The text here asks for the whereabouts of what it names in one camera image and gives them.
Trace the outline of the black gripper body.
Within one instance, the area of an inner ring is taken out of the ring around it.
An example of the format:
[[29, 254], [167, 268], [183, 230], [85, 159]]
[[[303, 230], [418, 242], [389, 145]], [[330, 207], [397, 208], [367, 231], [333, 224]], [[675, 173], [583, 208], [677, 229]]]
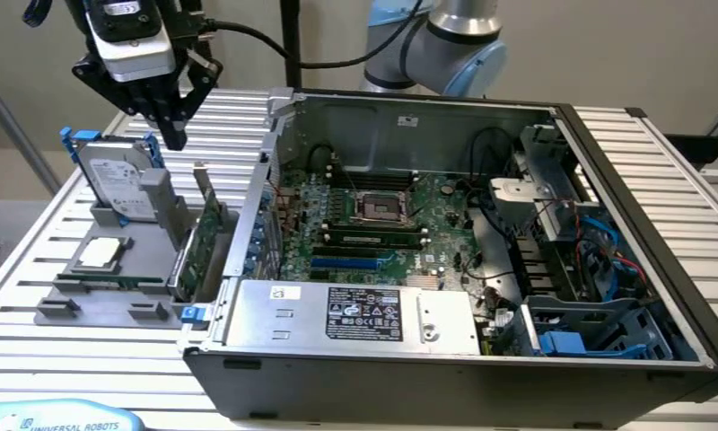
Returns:
[[186, 51], [207, 58], [201, 3], [67, 1], [65, 5], [85, 36], [86, 54], [102, 62], [111, 78], [125, 83], [171, 75], [174, 104], [191, 90]]

